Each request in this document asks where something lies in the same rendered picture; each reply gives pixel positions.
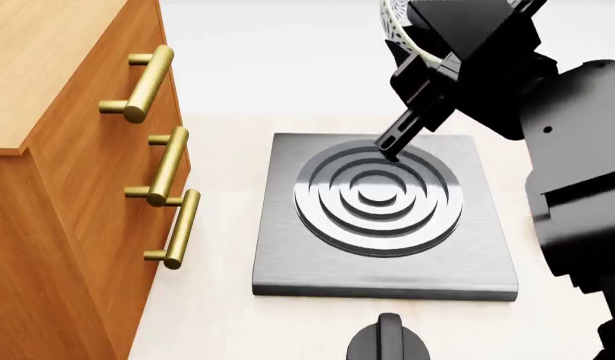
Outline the white bowl with black pattern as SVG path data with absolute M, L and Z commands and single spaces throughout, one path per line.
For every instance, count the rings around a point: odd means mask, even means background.
M 408 2 L 409 0 L 379 0 L 379 13 L 386 40 L 408 56 L 419 55 L 426 62 L 442 62 L 437 56 L 419 47 L 405 31 L 406 26 L 413 25 L 407 16 Z

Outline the grey stove plate with coil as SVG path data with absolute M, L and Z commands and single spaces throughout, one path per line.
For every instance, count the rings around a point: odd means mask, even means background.
M 513 302 L 516 272 L 471 137 L 273 137 L 252 290 Z

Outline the black stove knob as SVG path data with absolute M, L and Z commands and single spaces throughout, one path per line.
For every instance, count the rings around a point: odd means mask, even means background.
M 424 342 L 402 324 L 398 314 L 380 314 L 376 323 L 354 335 L 346 360 L 431 360 Z

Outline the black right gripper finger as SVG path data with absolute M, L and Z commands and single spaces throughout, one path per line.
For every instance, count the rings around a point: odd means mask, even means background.
M 375 142 L 384 158 L 398 161 L 398 154 L 423 128 L 438 128 L 453 113 L 459 70 L 449 59 L 427 62 L 417 54 L 398 66 L 390 85 L 406 110 Z

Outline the wooden drawer cabinet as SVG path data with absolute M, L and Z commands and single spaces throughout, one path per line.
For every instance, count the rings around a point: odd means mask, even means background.
M 176 207 L 124 189 L 184 128 L 172 63 L 143 122 L 98 104 L 159 45 L 159 0 L 0 0 L 0 360 L 128 358 Z

